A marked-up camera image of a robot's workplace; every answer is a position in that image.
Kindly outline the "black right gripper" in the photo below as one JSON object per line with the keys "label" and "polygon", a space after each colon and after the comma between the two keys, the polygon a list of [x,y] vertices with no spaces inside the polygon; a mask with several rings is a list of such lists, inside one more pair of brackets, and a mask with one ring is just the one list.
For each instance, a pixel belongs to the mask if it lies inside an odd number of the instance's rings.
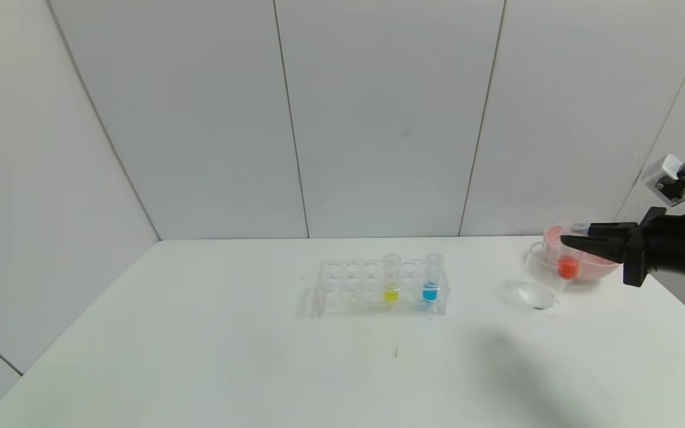
{"label": "black right gripper", "polygon": [[625,267],[624,283],[641,287],[647,274],[685,275],[685,214],[652,207],[641,222],[592,222],[588,235],[561,235],[561,244]]}

